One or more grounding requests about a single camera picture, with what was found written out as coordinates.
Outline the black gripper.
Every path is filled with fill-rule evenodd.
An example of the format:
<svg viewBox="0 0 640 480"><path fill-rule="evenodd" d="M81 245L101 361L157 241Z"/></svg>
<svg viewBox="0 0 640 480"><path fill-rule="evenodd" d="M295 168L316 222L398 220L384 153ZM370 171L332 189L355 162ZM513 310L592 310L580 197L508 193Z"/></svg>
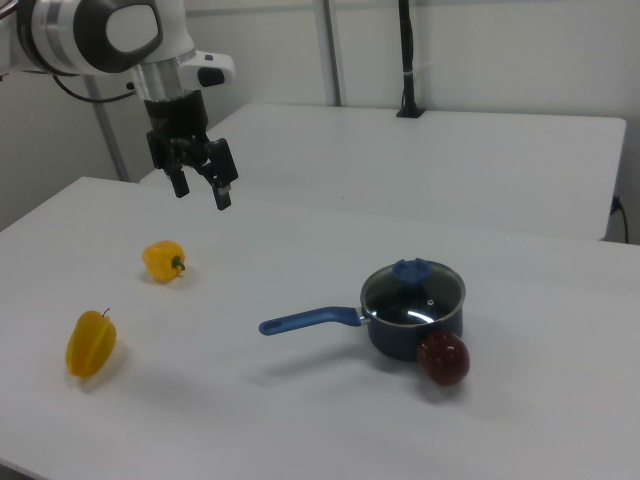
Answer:
<svg viewBox="0 0 640 480"><path fill-rule="evenodd" d="M180 98L150 101L144 105L151 130L147 140L156 169L169 174L177 197L189 194L183 166L194 168L211 185L218 210L231 205L231 183L238 171L228 142L212 141L207 136L209 118L200 91Z"/></svg>

